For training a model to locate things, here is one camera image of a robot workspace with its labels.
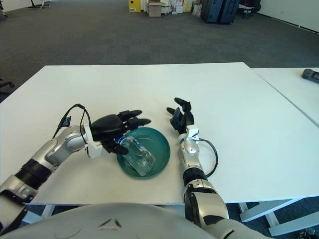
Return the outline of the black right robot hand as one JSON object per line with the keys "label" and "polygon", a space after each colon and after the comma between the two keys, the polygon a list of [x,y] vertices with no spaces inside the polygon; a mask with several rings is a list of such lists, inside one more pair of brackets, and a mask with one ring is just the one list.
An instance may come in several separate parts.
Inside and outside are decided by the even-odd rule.
{"label": "black right robot hand", "polygon": [[180,107],[177,107],[176,109],[167,107],[167,112],[172,115],[169,121],[179,134],[184,134],[186,133],[187,126],[194,125],[194,117],[191,113],[191,103],[177,97],[174,98],[174,101],[182,107],[182,111],[180,110]]}

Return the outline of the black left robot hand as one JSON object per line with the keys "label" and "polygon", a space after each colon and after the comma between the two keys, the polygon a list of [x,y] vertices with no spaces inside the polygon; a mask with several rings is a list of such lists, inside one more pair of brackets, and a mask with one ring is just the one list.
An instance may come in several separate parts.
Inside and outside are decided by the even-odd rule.
{"label": "black left robot hand", "polygon": [[101,142],[102,147],[109,153],[128,154],[129,150],[115,139],[122,137],[128,131],[151,123],[150,119],[137,118],[141,113],[141,110],[123,111],[117,115],[112,114],[97,119],[90,126],[93,140]]}

